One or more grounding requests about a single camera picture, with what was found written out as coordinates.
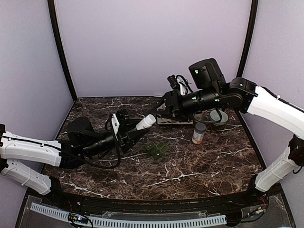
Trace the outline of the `large grey-capped pill bottle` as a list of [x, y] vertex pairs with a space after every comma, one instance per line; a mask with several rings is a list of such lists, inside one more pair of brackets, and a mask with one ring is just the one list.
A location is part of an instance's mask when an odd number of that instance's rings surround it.
[[202, 143], [202, 139], [206, 132], [206, 126], [203, 123], [197, 123], [194, 128], [194, 132], [192, 135], [192, 142], [196, 145]]

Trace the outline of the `small white pill bottle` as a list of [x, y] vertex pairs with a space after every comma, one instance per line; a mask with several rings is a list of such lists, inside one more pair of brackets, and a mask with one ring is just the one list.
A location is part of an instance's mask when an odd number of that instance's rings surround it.
[[137, 125], [136, 125], [136, 130], [142, 130], [142, 129], [147, 129], [150, 128], [153, 124], [156, 123], [156, 118], [152, 115], [149, 114], [146, 117], [144, 117]]

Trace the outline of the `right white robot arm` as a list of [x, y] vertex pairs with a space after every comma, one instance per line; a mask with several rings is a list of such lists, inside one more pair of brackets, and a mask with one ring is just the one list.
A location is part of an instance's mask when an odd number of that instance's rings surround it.
[[278, 158], [252, 178], [249, 191], [242, 196], [253, 206], [274, 184], [304, 166], [304, 112], [263, 86], [244, 78], [230, 83], [215, 82], [207, 88], [182, 95], [177, 86], [167, 92], [153, 108], [155, 114], [180, 122], [209, 109], [234, 109], [248, 114], [246, 120], [261, 149], [282, 149]]

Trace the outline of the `green weekly pill organizer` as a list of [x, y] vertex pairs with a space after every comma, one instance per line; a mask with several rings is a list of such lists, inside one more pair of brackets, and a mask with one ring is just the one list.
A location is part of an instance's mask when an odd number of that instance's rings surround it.
[[165, 155], [169, 147], [164, 142], [157, 144], [151, 142], [145, 145], [144, 148], [154, 159], [159, 159]]

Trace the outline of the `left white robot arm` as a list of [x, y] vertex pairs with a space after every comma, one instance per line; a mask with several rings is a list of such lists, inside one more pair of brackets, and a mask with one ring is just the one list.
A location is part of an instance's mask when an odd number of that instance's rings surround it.
[[84, 164], [105, 169], [91, 161], [96, 155], [105, 156], [116, 149], [117, 163], [108, 166], [114, 169], [120, 165], [121, 152], [132, 148], [156, 122], [152, 115], [143, 119], [112, 114], [108, 118], [103, 133], [94, 131], [90, 120], [81, 116], [67, 126], [68, 140], [42, 141], [21, 137], [0, 126], [0, 173], [21, 185], [27, 186], [48, 199], [57, 207], [67, 203], [62, 193], [59, 179], [40, 174], [24, 165], [22, 160], [40, 162], [53, 167], [76, 169]]

